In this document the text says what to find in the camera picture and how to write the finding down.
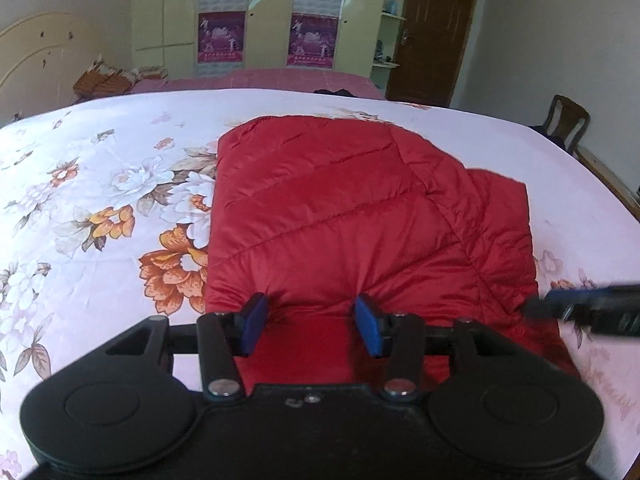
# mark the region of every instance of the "brown door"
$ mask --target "brown door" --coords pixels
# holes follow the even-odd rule
[[[448,107],[476,0],[406,0],[386,97]]]

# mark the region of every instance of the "cream headboard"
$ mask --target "cream headboard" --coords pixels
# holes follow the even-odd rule
[[[108,57],[87,22],[47,12],[0,32],[0,126],[75,100],[73,84],[100,54]]]

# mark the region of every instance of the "pink poster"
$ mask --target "pink poster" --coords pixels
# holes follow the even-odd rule
[[[198,63],[242,61],[244,12],[203,12],[198,22]]]
[[[332,68],[338,18],[293,14],[287,65]]]

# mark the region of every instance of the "pink mattress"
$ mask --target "pink mattress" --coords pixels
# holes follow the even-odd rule
[[[145,79],[137,83],[130,93],[221,88],[268,88],[308,93],[320,89],[336,92],[344,88],[356,97],[384,99],[382,92],[365,77],[331,70],[305,70],[301,68],[234,70],[231,74],[222,77],[177,79],[175,81]]]

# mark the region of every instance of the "folded red jacket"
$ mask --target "folded red jacket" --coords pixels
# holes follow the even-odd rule
[[[208,312],[270,298],[257,348],[238,359],[255,383],[377,384],[353,320],[361,292],[386,312],[450,326],[487,324],[576,373],[557,323],[529,324],[538,293],[524,184],[468,170],[393,124],[263,117],[218,143]],[[425,359],[427,384],[449,375]]]

